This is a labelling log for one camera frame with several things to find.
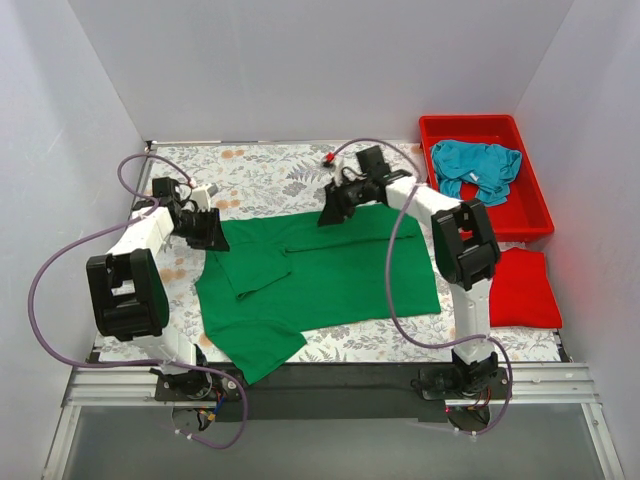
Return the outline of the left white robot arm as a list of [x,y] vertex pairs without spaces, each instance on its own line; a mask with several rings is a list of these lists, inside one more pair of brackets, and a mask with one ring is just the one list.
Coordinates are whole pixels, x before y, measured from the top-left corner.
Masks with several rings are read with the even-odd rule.
[[213,184],[181,184],[170,177],[152,181],[152,195],[134,204],[122,237],[104,255],[86,264],[97,328],[104,337],[130,343],[160,365],[151,372],[165,386],[200,400],[213,389],[201,349],[170,325],[170,307],[156,257],[170,237],[180,237],[194,250],[230,250],[220,211],[212,205]]

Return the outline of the green t shirt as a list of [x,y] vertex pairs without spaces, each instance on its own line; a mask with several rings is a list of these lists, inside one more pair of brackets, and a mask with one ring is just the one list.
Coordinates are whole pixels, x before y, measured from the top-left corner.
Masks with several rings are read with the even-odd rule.
[[389,238],[396,314],[441,311],[419,223],[381,204],[340,225],[318,213],[227,220],[229,252],[209,251],[196,283],[204,331],[249,383],[301,349],[304,332],[389,315],[384,267]]

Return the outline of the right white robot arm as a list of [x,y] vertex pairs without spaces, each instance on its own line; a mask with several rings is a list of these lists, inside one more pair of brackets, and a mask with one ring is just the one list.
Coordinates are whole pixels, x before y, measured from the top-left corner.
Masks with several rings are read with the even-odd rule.
[[484,204],[446,196],[406,170],[394,170],[380,147],[357,152],[358,170],[344,166],[333,153],[323,165],[332,179],[325,186],[319,226],[337,225],[357,207],[381,203],[428,227],[435,264],[448,282],[455,319],[455,338],[446,343],[452,360],[422,382],[426,391],[475,397],[488,390],[498,375],[498,355],[490,339],[489,294],[499,249]]

